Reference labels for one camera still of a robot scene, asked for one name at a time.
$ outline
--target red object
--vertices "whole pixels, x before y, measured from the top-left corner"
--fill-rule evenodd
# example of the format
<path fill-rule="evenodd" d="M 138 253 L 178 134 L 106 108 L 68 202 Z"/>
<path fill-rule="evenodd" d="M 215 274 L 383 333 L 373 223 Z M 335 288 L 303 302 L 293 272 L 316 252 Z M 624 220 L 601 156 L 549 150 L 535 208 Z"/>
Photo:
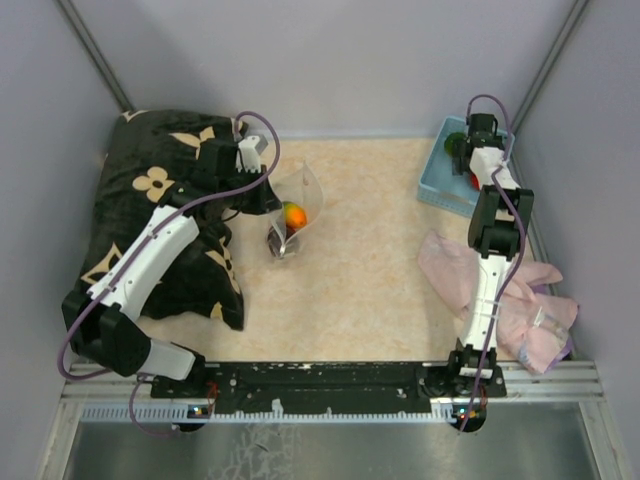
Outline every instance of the red object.
<path fill-rule="evenodd" d="M 471 185 L 473 185 L 473 188 L 476 190 L 480 190 L 480 182 L 478 182 L 478 177 L 476 177 L 474 173 L 471 174 Z"/>
<path fill-rule="evenodd" d="M 218 384 L 214 382 L 207 382 L 207 386 L 209 386 L 209 393 L 207 394 L 207 404 L 209 407 L 209 416 L 213 413 L 213 405 L 216 403 L 218 399 Z"/>

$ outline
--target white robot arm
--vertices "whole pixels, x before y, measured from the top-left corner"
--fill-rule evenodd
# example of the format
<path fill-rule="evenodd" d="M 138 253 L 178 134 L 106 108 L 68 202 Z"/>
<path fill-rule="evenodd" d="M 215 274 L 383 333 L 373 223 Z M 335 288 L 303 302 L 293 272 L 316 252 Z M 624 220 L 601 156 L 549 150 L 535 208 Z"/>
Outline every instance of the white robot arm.
<path fill-rule="evenodd" d="M 478 178 L 480 188 L 493 186 L 491 175 L 498 171 L 496 178 L 505 190 L 516 191 L 520 188 L 507 168 L 503 167 L 504 151 L 495 147 L 475 148 L 471 155 L 469 167 Z M 472 304 L 469 310 L 464 330 L 460 335 L 460 345 L 471 347 L 471 350 L 482 351 L 488 332 L 491 315 L 498 290 L 502 286 L 512 265 L 512 259 L 501 253 L 489 253 L 483 255 L 476 253 L 478 258 L 478 281 L 472 295 Z M 497 347 L 496 329 L 491 332 L 489 350 Z M 474 377 L 478 371 L 476 367 L 461 366 L 460 375 Z M 481 378 L 490 379 L 493 369 L 490 365 L 482 366 Z"/>
<path fill-rule="evenodd" d="M 267 142 L 263 136 L 250 136 L 237 145 L 223 143 L 205 144 L 198 162 L 207 168 L 204 174 L 198 172 L 198 175 L 206 177 L 209 182 L 206 188 L 214 192 L 193 185 L 172 186 L 118 263 L 86 293 L 72 291 L 67 295 L 62 310 L 68 329 L 80 315 L 86 315 L 89 305 L 99 302 L 72 337 L 70 343 L 76 353 L 122 376 L 145 373 L 188 383 L 199 381 L 199 372 L 204 369 L 202 355 L 149 338 L 135 322 L 153 288 L 199 234 L 195 219 L 190 212 L 180 211 L 181 207 L 210 193 L 228 190 L 229 182 L 249 184 L 264 173 L 260 153 Z M 203 158 L 207 147 L 210 148 L 208 166 Z M 227 198 L 229 201 L 223 203 L 224 207 L 235 205 L 236 199 Z M 245 213 L 260 214 L 280 208 L 268 181 L 244 194 L 242 199 L 240 209 Z"/>

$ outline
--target blue plastic basket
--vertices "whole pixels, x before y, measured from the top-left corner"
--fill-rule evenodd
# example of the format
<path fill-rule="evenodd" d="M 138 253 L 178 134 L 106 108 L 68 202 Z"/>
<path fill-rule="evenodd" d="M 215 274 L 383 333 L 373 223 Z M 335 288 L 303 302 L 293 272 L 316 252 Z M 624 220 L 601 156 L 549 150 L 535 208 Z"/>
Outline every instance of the blue plastic basket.
<path fill-rule="evenodd" d="M 471 185 L 469 174 L 453 174 L 453 162 L 444 151 L 444 141 L 454 132 L 467 132 L 464 118 L 447 117 L 440 128 L 431 154 L 427 159 L 420 182 L 418 184 L 418 200 L 442 207 L 465 217 L 471 217 L 478 201 L 479 192 Z M 498 130 L 503 137 L 507 136 L 504 130 Z M 511 149 L 515 141 L 515 135 L 511 135 Z"/>

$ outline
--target green object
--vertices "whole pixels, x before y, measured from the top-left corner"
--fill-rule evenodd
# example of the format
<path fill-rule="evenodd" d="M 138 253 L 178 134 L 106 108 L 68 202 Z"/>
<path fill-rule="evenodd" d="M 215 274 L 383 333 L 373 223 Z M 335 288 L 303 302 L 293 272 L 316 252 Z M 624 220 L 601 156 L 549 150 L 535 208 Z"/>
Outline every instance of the green object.
<path fill-rule="evenodd" d="M 464 132 L 453 132 L 451 133 L 447 139 L 444 141 L 444 151 L 447 152 L 447 155 L 453 157 L 453 146 L 458 141 L 464 141 L 466 138 L 466 134 Z"/>

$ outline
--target metal frame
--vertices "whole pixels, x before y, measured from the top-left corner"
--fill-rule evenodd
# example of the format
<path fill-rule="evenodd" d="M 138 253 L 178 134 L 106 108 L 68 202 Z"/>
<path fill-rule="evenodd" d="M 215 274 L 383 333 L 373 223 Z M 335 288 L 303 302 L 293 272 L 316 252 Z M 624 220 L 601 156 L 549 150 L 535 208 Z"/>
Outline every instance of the metal frame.
<path fill-rule="evenodd" d="M 118 81 L 114 70 L 102 54 L 97 42 L 86 27 L 82 17 L 78 13 L 72 0 L 54 0 L 60 8 L 62 15 L 68 21 L 72 31 L 87 52 L 97 72 L 105 82 L 105 85 L 120 106 L 121 110 L 133 110 L 134 104 Z M 531 107 L 544 87 L 550 73 L 557 64 L 561 53 L 568 41 L 580 25 L 590 0 L 575 0 L 570 12 L 555 38 L 549 53 L 537 72 L 529 87 L 525 98 L 518 109 L 513 122 L 517 131 L 526 119 Z M 517 171 L 515 176 L 521 178 Z M 530 243 L 534 256 L 545 261 L 548 256 L 540 236 L 536 233 L 535 217 L 532 218 L 530 228 Z M 425 365 L 442 365 L 442 362 L 428 362 Z M 562 362 L 555 369 L 544 376 L 531 375 L 526 369 L 516 362 L 500 362 L 503 369 L 508 394 L 505 398 L 491 399 L 490 403 L 553 403 L 574 402 L 579 403 L 583 421 L 591 444 L 597 468 L 602 478 L 606 479 L 632 479 L 633 474 L 625 455 L 625 449 L 620 440 L 618 430 L 611 415 L 611 411 L 605 401 L 602 386 L 598 379 L 595 364 L 590 361 Z M 78 364 L 72 371 L 88 373 L 101 368 L 93 364 Z M 108 421 L 129 421 L 124 415 L 125 406 L 129 401 L 132 389 L 135 385 L 133 377 L 121 378 L 115 374 L 107 374 L 102 377 L 88 380 L 82 383 L 67 383 L 62 393 L 57 415 L 52 427 L 47 450 L 38 472 L 38 479 L 63 478 L 65 468 L 71 453 L 73 440 L 79 422 L 83 415 L 100 417 L 104 415 Z M 166 421 L 171 421 L 174 411 L 182 412 L 185 406 L 193 403 L 203 403 L 205 399 L 181 399 L 159 400 L 150 397 L 150 386 L 143 385 L 136 397 L 136 411 L 142 413 L 140 421 L 158 422 L 155 414 L 145 416 L 148 411 L 164 412 Z M 432 404 L 437 411 L 444 411 L 443 418 L 437 420 L 446 421 L 446 409 L 452 403 L 452 399 L 432 399 Z M 255 417 L 239 416 L 233 419 L 223 419 L 213 416 L 212 422 L 219 421 L 254 422 L 260 420 Z M 285 417 L 271 419 L 276 422 L 286 421 Z M 357 421 L 368 421 L 367 418 L 358 418 Z M 406 418 L 407 421 L 428 421 L 426 418 Z"/>
<path fill-rule="evenodd" d="M 425 362 L 424 366 L 441 366 L 444 362 Z M 507 396 L 492 398 L 491 404 L 504 403 L 578 403 L 600 476 L 606 479 L 632 479 L 632 473 L 615 422 L 605 401 L 595 364 L 590 361 L 561 362 L 544 376 L 529 373 L 517 362 L 499 362 L 507 384 Z M 100 369 L 95 364 L 77 364 L 72 372 L 85 374 Z M 39 470 L 39 479 L 63 478 L 76 429 L 80 421 L 129 422 L 128 401 L 135 377 L 122 378 L 110 373 L 85 382 L 67 382 L 60 399 L 48 448 Z M 206 404 L 206 399 L 154 399 L 150 385 L 143 385 L 136 396 L 136 413 L 140 422 L 171 423 L 183 418 L 191 405 Z M 287 416 L 282 413 L 259 415 L 213 415 L 211 423 L 400 423 L 449 422 L 454 403 L 460 398 L 432 399 L 433 415 L 398 416 Z"/>

